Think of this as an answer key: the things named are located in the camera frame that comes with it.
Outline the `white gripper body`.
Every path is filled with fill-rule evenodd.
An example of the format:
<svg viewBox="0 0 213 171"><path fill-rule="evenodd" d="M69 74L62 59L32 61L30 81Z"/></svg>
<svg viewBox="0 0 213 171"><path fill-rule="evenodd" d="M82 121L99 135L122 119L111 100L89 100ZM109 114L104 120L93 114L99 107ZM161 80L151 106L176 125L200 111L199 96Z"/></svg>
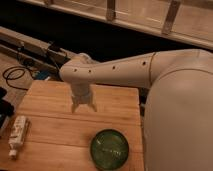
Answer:
<svg viewBox="0 0 213 171"><path fill-rule="evenodd" d="M71 84L72 101L75 105L91 104L93 94L89 84Z"/></svg>

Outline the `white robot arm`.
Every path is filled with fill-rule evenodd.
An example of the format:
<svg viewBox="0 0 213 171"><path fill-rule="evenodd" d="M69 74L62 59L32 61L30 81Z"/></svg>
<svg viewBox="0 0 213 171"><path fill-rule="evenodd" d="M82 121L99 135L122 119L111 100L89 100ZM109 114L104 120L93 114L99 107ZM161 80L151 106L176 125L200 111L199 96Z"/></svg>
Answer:
<svg viewBox="0 0 213 171"><path fill-rule="evenodd" d="M145 171L213 171L213 52L151 52L96 62L80 53L60 68L73 108L93 104L92 84L146 88Z"/></svg>

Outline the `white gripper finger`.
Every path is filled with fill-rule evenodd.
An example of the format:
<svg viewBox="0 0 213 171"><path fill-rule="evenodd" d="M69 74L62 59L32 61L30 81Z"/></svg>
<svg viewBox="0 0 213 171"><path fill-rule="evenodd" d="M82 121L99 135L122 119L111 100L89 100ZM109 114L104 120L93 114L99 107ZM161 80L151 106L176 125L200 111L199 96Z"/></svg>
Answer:
<svg viewBox="0 0 213 171"><path fill-rule="evenodd" d="M89 103L88 106L94 111L97 112L97 106L94 103Z"/></svg>
<svg viewBox="0 0 213 171"><path fill-rule="evenodd" d="M73 104L71 105L71 112L72 112L72 113L75 113L75 111L76 111L76 109L78 108L78 106L79 106L79 104L73 103Z"/></svg>

